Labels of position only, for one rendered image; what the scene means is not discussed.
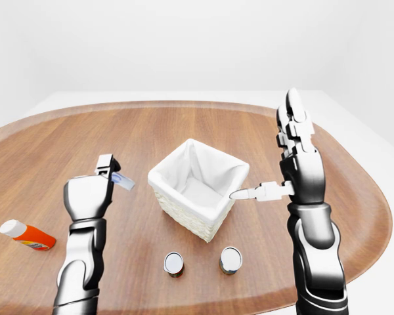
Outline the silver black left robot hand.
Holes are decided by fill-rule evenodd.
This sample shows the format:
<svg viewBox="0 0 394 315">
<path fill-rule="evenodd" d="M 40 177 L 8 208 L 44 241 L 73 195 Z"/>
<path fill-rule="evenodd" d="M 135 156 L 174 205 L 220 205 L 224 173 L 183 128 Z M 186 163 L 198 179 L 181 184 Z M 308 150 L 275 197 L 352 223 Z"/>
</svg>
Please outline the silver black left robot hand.
<svg viewBox="0 0 394 315">
<path fill-rule="evenodd" d="M 67 181 L 64 185 L 64 205 L 74 222 L 103 218 L 112 202 L 112 173 L 120 170 L 121 166 L 113 154 L 101 154 L 94 175 Z"/>
</svg>

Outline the blue white cream cheese box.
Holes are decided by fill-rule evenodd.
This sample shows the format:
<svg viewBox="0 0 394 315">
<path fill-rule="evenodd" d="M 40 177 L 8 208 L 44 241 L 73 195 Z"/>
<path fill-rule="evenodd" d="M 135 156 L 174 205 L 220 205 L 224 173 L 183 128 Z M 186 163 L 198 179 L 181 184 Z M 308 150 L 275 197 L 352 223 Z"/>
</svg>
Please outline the blue white cream cheese box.
<svg viewBox="0 0 394 315">
<path fill-rule="evenodd" d="M 111 179 L 112 182 L 118 184 L 119 186 L 128 191 L 131 191 L 135 186 L 135 182 L 132 179 L 125 177 L 124 175 L 117 172 L 112 173 Z"/>
</svg>

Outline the tin with blue green label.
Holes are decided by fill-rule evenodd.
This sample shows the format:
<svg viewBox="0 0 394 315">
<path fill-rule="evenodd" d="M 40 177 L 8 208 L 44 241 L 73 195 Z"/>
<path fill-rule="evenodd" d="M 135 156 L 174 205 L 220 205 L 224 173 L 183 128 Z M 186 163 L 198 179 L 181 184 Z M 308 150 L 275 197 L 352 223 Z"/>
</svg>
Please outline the tin with blue green label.
<svg viewBox="0 0 394 315">
<path fill-rule="evenodd" d="M 242 266 L 242 262 L 241 252 L 233 246 L 224 248 L 219 258 L 219 266 L 226 275 L 235 274 Z"/>
</svg>

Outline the orange bottle with white cap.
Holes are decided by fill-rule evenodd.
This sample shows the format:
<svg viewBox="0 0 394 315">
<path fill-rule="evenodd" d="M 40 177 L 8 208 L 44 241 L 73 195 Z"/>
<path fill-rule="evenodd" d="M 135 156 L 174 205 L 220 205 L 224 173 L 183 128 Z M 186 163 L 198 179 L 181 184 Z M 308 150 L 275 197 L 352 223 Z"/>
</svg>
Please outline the orange bottle with white cap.
<svg viewBox="0 0 394 315">
<path fill-rule="evenodd" d="M 56 239 L 42 230 L 24 224 L 16 219 L 4 222 L 0 226 L 0 233 L 37 251 L 46 251 L 52 248 Z"/>
</svg>

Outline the tin with red label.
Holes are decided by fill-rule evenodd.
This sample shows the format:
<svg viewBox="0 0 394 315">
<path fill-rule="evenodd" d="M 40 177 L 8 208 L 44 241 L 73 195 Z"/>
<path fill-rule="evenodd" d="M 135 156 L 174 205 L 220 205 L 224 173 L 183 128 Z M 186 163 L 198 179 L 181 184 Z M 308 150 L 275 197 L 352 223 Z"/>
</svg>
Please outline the tin with red label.
<svg viewBox="0 0 394 315">
<path fill-rule="evenodd" d="M 178 278 L 183 274 L 184 260 L 178 252 L 170 252 L 164 259 L 164 270 L 173 278 Z"/>
</svg>

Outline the white woven basket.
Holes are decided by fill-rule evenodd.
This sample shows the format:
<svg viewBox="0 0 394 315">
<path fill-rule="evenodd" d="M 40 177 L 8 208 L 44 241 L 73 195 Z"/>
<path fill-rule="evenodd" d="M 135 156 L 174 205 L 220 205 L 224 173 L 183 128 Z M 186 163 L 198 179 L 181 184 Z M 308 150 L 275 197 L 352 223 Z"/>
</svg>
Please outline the white woven basket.
<svg viewBox="0 0 394 315">
<path fill-rule="evenodd" d="M 148 173 L 160 207 L 209 243 L 222 225 L 250 165 L 194 139 L 187 139 Z"/>
</svg>

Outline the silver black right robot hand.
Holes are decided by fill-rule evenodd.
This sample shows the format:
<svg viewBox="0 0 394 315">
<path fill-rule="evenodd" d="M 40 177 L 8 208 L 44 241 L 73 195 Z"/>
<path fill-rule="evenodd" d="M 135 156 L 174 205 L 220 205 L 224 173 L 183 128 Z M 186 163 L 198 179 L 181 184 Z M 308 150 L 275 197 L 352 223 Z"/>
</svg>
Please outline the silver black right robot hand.
<svg viewBox="0 0 394 315">
<path fill-rule="evenodd" d="M 278 147 L 283 149 L 280 171 L 283 183 L 262 182 L 255 188 L 237 190 L 230 194 L 233 200 L 280 200 L 289 196 L 300 205 L 322 203 L 325 195 L 325 174 L 319 150 L 311 136 L 315 133 L 310 115 L 303 107 L 295 88 L 288 90 L 285 103 L 276 111 Z"/>
</svg>

